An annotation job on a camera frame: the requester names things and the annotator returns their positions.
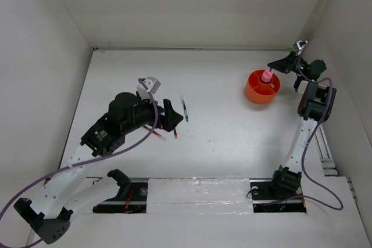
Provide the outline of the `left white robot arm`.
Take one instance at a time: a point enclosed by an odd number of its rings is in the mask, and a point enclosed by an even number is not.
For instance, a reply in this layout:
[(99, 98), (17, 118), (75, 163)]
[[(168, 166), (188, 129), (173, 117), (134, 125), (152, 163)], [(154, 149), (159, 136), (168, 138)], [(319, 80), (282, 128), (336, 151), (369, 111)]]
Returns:
[(66, 163), (66, 170), (53, 175), (36, 196), (20, 198), (14, 209), (41, 241), (48, 245), (55, 243), (79, 214), (105, 200), (128, 196), (131, 180), (118, 169), (109, 171), (85, 190), (76, 191), (104, 157), (125, 143), (126, 135), (145, 125), (171, 132), (182, 120), (183, 116), (173, 109), (168, 99), (164, 99), (163, 106), (158, 106), (138, 93), (116, 95), (109, 103), (108, 112), (81, 138)]

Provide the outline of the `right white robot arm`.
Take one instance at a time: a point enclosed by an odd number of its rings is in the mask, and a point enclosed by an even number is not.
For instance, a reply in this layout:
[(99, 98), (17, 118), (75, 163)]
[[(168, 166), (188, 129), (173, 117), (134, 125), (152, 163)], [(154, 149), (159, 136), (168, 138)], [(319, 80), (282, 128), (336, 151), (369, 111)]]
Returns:
[(286, 199), (298, 192), (304, 170), (305, 155), (320, 125), (326, 122), (332, 112), (337, 89), (330, 78), (328, 85), (318, 81), (327, 69), (323, 60), (307, 63), (299, 52), (292, 51), (283, 59), (268, 64), (269, 68), (283, 74), (296, 74), (295, 92), (301, 94), (297, 114), (301, 118), (289, 152), (273, 174), (269, 191), (276, 199)]

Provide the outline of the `pink capped clear tube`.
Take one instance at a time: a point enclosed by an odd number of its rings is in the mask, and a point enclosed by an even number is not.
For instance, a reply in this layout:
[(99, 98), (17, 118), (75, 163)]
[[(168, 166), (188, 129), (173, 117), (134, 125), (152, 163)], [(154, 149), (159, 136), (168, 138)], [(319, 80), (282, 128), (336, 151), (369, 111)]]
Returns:
[(261, 81), (266, 84), (271, 83), (272, 78), (273, 73), (270, 70), (265, 70), (261, 75)]

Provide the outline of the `green pen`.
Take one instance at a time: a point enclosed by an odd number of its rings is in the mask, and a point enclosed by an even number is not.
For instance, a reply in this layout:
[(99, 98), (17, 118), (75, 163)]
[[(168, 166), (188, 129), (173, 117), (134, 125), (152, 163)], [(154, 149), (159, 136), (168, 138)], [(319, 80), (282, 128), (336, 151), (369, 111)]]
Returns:
[(185, 104), (185, 99), (184, 99), (184, 97), (182, 95), (181, 95), (180, 98), (181, 98), (181, 104), (183, 106), (185, 120), (186, 120), (186, 122), (189, 122), (188, 111), (187, 111), (187, 107), (186, 107), (186, 104)]

